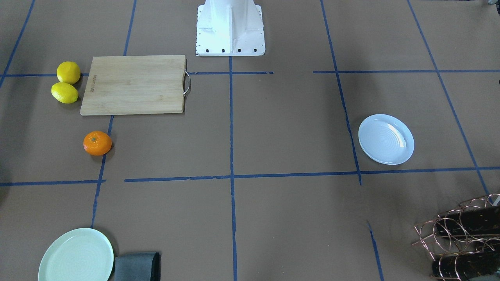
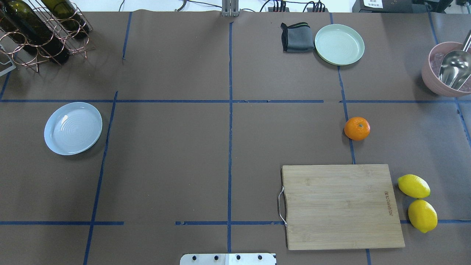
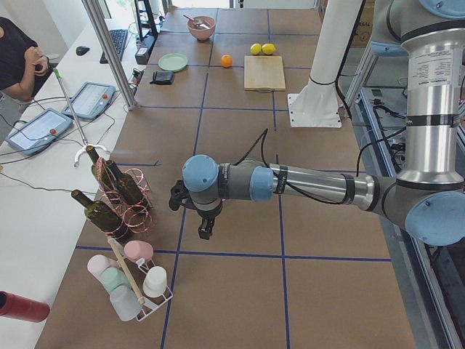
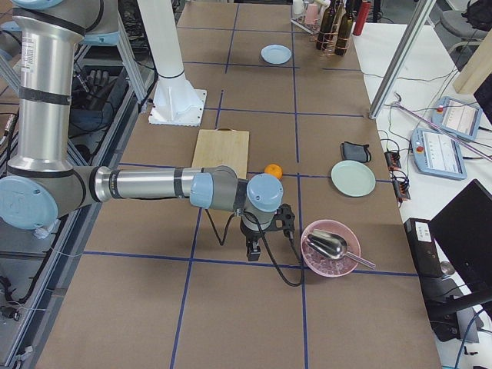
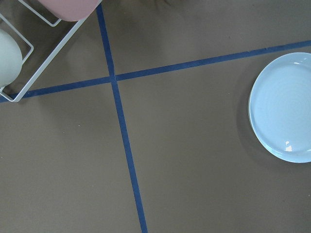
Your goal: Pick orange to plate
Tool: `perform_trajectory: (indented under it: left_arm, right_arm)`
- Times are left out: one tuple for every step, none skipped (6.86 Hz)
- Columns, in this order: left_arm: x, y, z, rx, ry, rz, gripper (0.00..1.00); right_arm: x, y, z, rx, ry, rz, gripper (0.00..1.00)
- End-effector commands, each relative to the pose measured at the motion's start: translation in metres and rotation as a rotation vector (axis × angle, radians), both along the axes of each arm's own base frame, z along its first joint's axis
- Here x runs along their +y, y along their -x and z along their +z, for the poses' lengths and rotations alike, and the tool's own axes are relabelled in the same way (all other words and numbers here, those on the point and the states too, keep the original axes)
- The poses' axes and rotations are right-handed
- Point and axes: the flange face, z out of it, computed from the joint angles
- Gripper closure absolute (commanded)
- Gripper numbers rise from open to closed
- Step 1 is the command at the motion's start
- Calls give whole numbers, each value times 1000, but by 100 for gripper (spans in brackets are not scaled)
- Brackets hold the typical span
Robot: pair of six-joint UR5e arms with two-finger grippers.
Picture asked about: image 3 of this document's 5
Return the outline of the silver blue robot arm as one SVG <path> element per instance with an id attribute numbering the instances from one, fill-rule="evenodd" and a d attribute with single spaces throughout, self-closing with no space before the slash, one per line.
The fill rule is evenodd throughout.
<path id="1" fill-rule="evenodd" d="M 462 1 L 378 1 L 372 35 L 381 55 L 408 55 L 406 160 L 395 177 L 329 174 L 264 161 L 218 164 L 189 158 L 169 206 L 195 210 L 201 238 L 211 237 L 226 199 L 267 201 L 300 195 L 325 204 L 354 204 L 433 246 L 464 237 L 464 178 L 455 169 L 464 50 Z"/>

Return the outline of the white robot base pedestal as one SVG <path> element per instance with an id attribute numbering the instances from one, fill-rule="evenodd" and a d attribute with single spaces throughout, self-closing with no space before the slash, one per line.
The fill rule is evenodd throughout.
<path id="1" fill-rule="evenodd" d="M 300 93 L 288 95 L 292 127 L 341 127 L 336 80 L 362 10 L 363 0 L 327 3 L 308 83 Z"/>

